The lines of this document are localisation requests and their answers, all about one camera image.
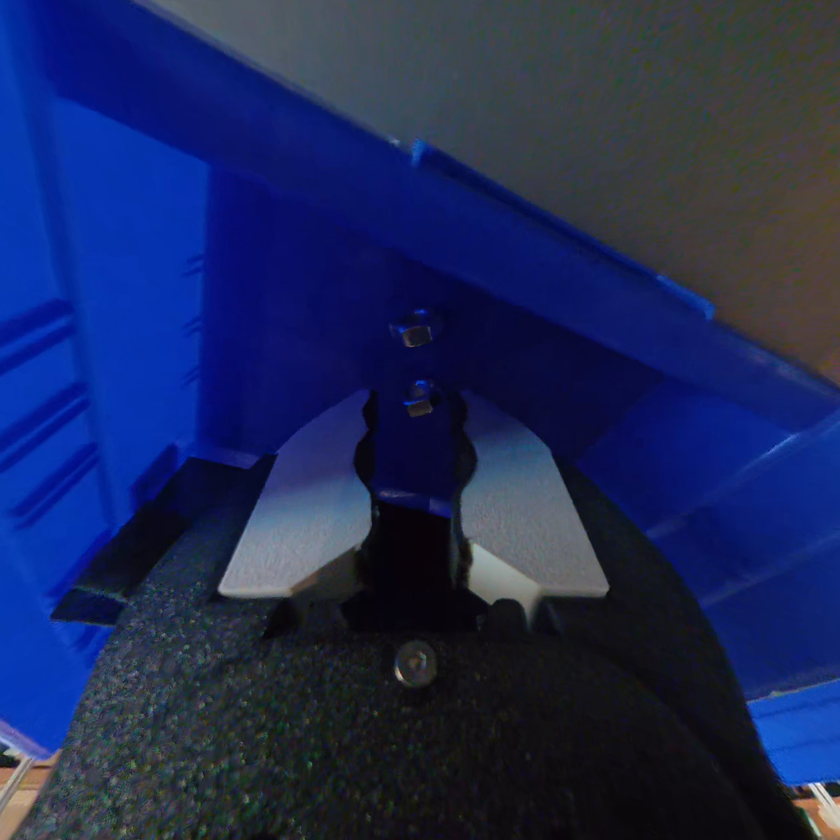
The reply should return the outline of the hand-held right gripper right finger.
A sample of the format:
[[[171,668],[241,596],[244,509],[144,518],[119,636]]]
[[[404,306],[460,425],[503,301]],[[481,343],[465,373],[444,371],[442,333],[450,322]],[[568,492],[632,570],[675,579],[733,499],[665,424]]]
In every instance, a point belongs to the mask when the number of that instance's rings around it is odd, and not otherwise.
[[[610,585],[549,447],[483,397],[463,399],[476,455],[458,504],[469,590],[488,604],[603,598]]]

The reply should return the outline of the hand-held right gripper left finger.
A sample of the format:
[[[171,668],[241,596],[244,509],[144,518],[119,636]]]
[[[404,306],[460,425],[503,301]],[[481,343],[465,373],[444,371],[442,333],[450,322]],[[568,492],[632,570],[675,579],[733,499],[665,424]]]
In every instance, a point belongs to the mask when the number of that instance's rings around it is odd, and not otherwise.
[[[219,582],[221,596],[294,596],[362,545],[372,503],[354,459],[369,430],[364,407],[370,398],[368,390],[352,393],[279,447]]]

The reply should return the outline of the blue divided parts bin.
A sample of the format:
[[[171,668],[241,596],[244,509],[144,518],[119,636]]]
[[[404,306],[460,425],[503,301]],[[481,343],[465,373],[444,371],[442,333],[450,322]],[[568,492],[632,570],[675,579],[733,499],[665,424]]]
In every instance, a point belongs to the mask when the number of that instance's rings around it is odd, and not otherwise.
[[[408,349],[415,308],[442,328]],[[361,390],[371,498],[437,530],[452,396],[577,463],[708,610],[782,779],[838,779],[836,386],[152,13],[2,2],[2,741],[56,751],[143,572]]]

